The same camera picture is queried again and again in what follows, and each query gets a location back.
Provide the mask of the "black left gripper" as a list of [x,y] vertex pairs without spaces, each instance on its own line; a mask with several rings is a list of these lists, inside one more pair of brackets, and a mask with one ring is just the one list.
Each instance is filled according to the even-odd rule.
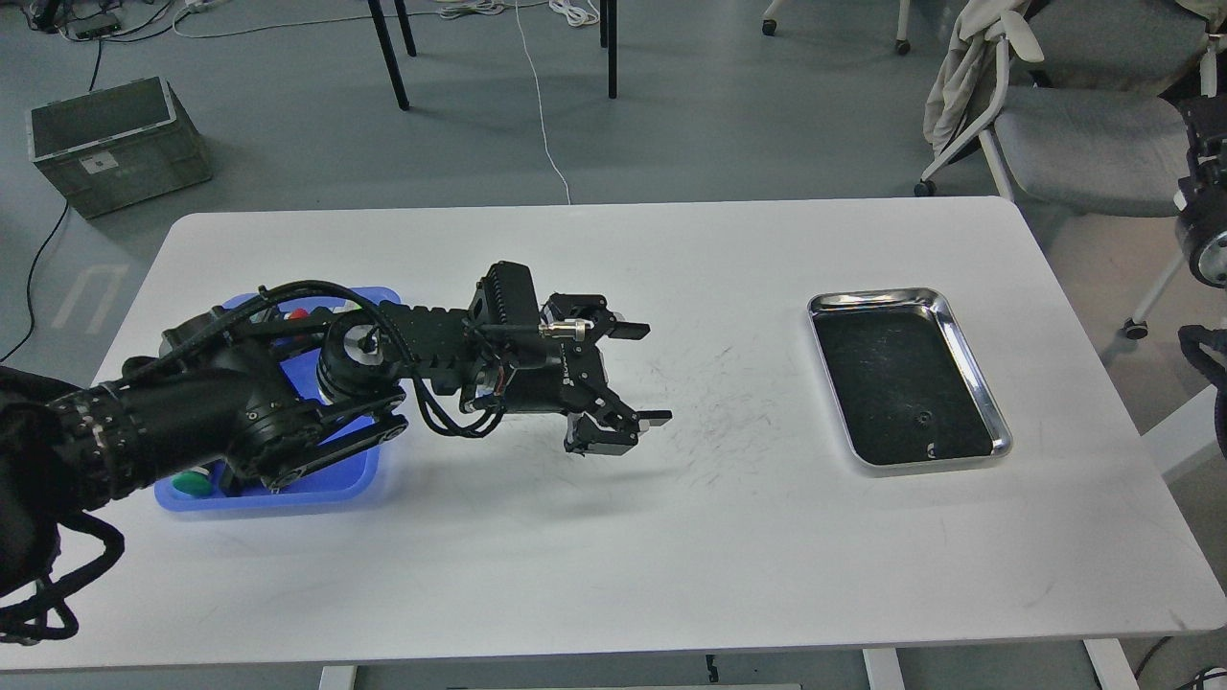
[[475,410],[566,414],[564,451],[622,455],[672,411],[636,410],[609,388],[601,336],[640,340],[647,323],[609,309],[604,293],[551,293],[544,302],[544,336],[490,336],[475,370]]

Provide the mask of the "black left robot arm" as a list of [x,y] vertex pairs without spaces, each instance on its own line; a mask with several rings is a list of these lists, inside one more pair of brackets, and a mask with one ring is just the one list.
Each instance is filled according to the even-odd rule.
[[498,263],[466,309],[294,281],[164,331],[162,354],[92,388],[4,367],[2,594],[34,594],[2,607],[2,641],[79,634],[69,597],[126,549],[97,508],[211,460],[277,491],[395,438],[406,397],[444,437],[558,414],[566,451],[626,453],[672,414],[622,401],[599,341],[649,329],[600,293],[539,304],[526,266]]

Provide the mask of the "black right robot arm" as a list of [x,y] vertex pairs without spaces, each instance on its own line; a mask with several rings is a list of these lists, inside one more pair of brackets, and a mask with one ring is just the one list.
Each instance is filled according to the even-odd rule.
[[[1188,270],[1205,287],[1226,285],[1226,96],[1188,99],[1180,106],[1189,149],[1189,176],[1178,182],[1184,206],[1177,216],[1177,237]],[[1225,328],[1182,327],[1178,343],[1184,359],[1215,389],[1214,428],[1225,444]]]

